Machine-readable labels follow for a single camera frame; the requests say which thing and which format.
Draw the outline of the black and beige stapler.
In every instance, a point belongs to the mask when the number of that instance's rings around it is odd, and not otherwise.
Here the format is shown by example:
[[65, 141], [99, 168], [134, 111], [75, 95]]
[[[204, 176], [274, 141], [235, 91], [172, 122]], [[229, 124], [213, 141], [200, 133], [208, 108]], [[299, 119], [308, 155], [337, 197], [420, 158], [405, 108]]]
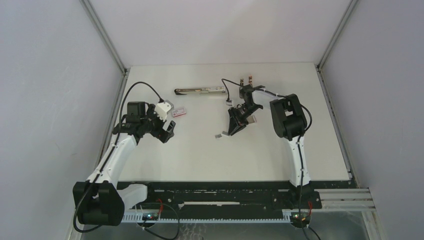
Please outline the black and beige stapler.
[[199, 95], [226, 95], [227, 90], [223, 86], [218, 87], [194, 87], [194, 88], [176, 88], [174, 93], [177, 96], [185, 96], [191, 94]]

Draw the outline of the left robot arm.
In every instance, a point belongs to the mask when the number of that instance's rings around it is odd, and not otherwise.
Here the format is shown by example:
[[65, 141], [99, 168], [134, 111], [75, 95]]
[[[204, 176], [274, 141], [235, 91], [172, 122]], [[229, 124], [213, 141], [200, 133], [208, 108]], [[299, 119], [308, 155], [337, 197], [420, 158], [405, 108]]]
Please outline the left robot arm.
[[131, 101], [127, 111], [112, 130], [112, 138], [99, 164], [85, 181], [72, 189], [74, 222], [94, 226], [118, 226], [126, 210], [140, 204], [149, 209], [157, 196], [144, 184], [133, 183], [118, 189], [124, 166], [144, 135], [162, 143], [174, 136], [176, 123], [167, 121], [174, 106], [167, 100], [156, 104]]

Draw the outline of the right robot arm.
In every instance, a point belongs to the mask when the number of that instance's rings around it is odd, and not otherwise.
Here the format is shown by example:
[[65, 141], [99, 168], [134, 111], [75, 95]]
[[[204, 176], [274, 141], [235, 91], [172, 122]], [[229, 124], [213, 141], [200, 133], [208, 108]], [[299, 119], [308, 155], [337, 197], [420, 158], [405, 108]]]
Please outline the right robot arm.
[[305, 113], [311, 117], [309, 110], [303, 106], [296, 94], [279, 95], [265, 89], [263, 85], [253, 87], [245, 85], [239, 87], [239, 94], [244, 103], [228, 109], [229, 126], [227, 134], [233, 136], [245, 129], [250, 123], [248, 118], [259, 109], [263, 109], [262, 103], [256, 103], [254, 94], [264, 93], [275, 97], [269, 102], [271, 119], [274, 132], [283, 139], [287, 156], [290, 162], [289, 182], [295, 188], [301, 188], [310, 183], [305, 157], [305, 133], [310, 125]]

